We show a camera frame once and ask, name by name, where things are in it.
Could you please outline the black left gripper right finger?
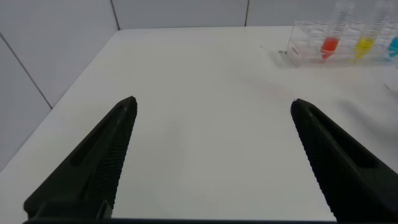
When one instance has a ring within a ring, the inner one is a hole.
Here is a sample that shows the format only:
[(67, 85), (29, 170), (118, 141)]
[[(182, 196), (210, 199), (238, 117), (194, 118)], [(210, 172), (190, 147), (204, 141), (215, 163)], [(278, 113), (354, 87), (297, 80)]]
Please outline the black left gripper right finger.
[(315, 105), (290, 106), (298, 136), (338, 222), (397, 222), (397, 173)]

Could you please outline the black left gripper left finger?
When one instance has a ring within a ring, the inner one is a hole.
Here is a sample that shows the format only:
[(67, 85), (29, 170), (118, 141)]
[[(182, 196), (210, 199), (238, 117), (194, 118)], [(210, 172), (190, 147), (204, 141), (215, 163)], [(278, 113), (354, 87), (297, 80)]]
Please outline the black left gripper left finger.
[(24, 202), (30, 219), (111, 218), (137, 101), (117, 103)]

